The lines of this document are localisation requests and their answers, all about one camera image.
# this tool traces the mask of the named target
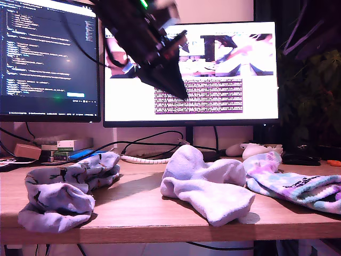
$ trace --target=white screen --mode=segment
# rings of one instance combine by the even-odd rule
[[[119,68],[105,68],[105,122],[278,119],[273,22],[174,25],[166,32],[172,38],[183,30],[188,50],[180,49],[179,67],[189,99],[183,102],[138,78],[118,78],[124,76]],[[107,37],[114,57],[123,62],[123,49]]]

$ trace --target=green light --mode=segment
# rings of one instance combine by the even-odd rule
[[[147,7],[148,7],[147,2],[146,2],[145,0],[140,0],[140,1],[141,1],[141,3],[142,3],[143,7],[144,7],[145,9],[147,9]]]

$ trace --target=desk surface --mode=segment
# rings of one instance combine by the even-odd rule
[[[119,162],[119,181],[94,191],[91,221],[63,234],[26,231],[18,212],[28,203],[24,185],[31,168],[1,173],[2,244],[142,243],[184,241],[252,241],[341,237],[341,216],[313,211],[280,199],[256,195],[247,216],[212,227],[188,203],[162,198],[165,165]],[[341,174],[341,168],[280,165],[285,172]]]

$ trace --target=computer monitor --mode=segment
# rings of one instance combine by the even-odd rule
[[[181,24],[166,32],[173,38],[183,30],[188,45],[180,49],[179,66],[189,98],[183,101],[143,84],[131,71],[105,68],[105,127],[278,121],[274,22]],[[106,37],[116,59],[129,58],[110,33]]]
[[[99,122],[98,19],[90,5],[52,0],[0,2],[0,121]]]

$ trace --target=sock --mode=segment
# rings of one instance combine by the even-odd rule
[[[247,187],[252,191],[315,209],[341,214],[341,175],[277,173],[281,157],[276,152],[244,161]]]
[[[255,195],[244,185],[240,161],[205,163],[199,150],[184,145],[167,164],[160,190],[164,196],[189,202],[211,225],[219,227],[249,212]]]
[[[107,152],[71,166],[29,172],[29,204],[19,212],[19,224],[29,231],[62,233],[88,221],[95,206],[88,194],[119,177],[118,161],[119,155]]]

